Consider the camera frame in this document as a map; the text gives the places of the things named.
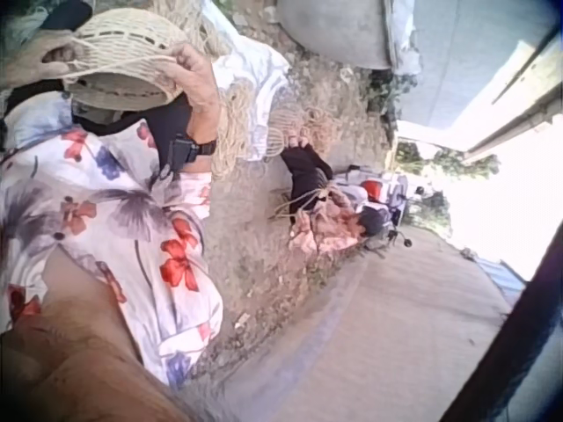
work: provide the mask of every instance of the red flower print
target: red flower print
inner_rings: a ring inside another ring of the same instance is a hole
[[[147,146],[149,148],[156,148],[155,138],[152,137],[149,127],[145,122],[142,122],[137,128],[137,136],[143,141],[147,141]]]
[[[203,342],[207,341],[211,336],[211,327],[209,326],[209,322],[199,324],[197,326],[197,331],[200,332],[201,340]]]
[[[92,204],[88,200],[82,204],[73,202],[70,196],[61,202],[62,228],[69,228],[70,232],[76,236],[86,230],[86,223],[83,217],[94,218],[96,216],[96,204]]]
[[[61,139],[64,141],[72,141],[72,145],[70,145],[66,151],[64,151],[64,157],[69,159],[72,158],[77,163],[82,161],[82,148],[86,143],[86,136],[88,133],[83,129],[73,129],[70,132],[61,135]]]
[[[172,287],[177,287],[184,279],[188,290],[199,292],[200,289],[195,281],[192,266],[187,260],[184,245],[179,240],[172,239],[162,242],[160,249],[171,256],[160,266],[162,279]]]
[[[183,218],[174,218],[172,219],[172,226],[174,226],[176,233],[178,233],[178,237],[182,242],[184,249],[187,244],[193,248],[197,246],[197,238],[194,236],[189,222]]]
[[[26,303],[26,289],[20,286],[8,285],[8,296],[10,303],[10,317],[15,324],[22,315],[38,315],[41,313],[39,296],[35,295],[31,301]]]
[[[121,284],[112,273],[112,270],[109,269],[107,264],[103,261],[96,262],[96,266],[98,266],[99,270],[104,274],[104,278],[106,279],[106,283],[109,287],[112,288],[113,293],[115,294],[115,299],[117,299],[118,303],[125,303],[127,301],[127,297],[123,294],[123,289],[121,288]]]

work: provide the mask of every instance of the white cloth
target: white cloth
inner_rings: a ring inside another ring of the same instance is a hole
[[[0,179],[0,332],[40,312],[43,269],[58,246],[113,289],[143,365],[179,387],[223,319],[202,257],[211,173],[160,179],[144,120],[97,137],[64,126],[70,99],[60,92],[12,113],[15,149]]]
[[[240,35],[211,0],[203,1],[203,15],[232,45],[230,55],[213,63],[219,88],[227,89],[236,78],[242,77],[256,89],[249,127],[252,156],[248,160],[261,160],[267,149],[267,121],[272,101],[275,93],[288,84],[289,63],[270,46]]]

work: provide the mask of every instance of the fabric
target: fabric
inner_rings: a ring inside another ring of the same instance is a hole
[[[348,209],[337,205],[332,198],[318,201],[315,207],[306,212],[296,212],[293,236],[289,241],[291,250],[301,250],[305,255],[313,253],[331,255],[358,243],[346,225]]]
[[[179,387],[223,318],[202,256],[211,174],[161,179],[145,120],[97,137],[68,126],[60,92],[12,113],[0,180],[0,330],[40,312],[43,270],[59,247],[112,288],[143,365]]]
[[[361,187],[363,187],[368,193],[369,198],[375,202],[379,201],[381,186],[382,184],[375,180],[365,180],[361,184]]]

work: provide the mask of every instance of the tree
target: tree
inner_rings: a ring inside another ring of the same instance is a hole
[[[451,178],[489,178],[499,172],[497,156],[487,156],[471,164],[463,164],[464,153],[441,148],[430,160],[423,160],[414,142],[400,142],[397,147],[397,163],[401,170],[420,175],[425,168],[440,171]]]

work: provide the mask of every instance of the fingers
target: fingers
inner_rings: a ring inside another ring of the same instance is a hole
[[[69,65],[63,62],[43,63],[40,68],[41,77],[43,79],[58,79],[69,72]]]
[[[191,78],[191,72],[177,63],[157,62],[155,67],[178,85],[186,85]]]
[[[64,47],[72,42],[72,31],[51,31],[41,29],[37,32],[35,42],[46,53]]]
[[[208,59],[187,42],[172,47],[172,55],[178,64],[187,69],[198,68],[210,64]]]

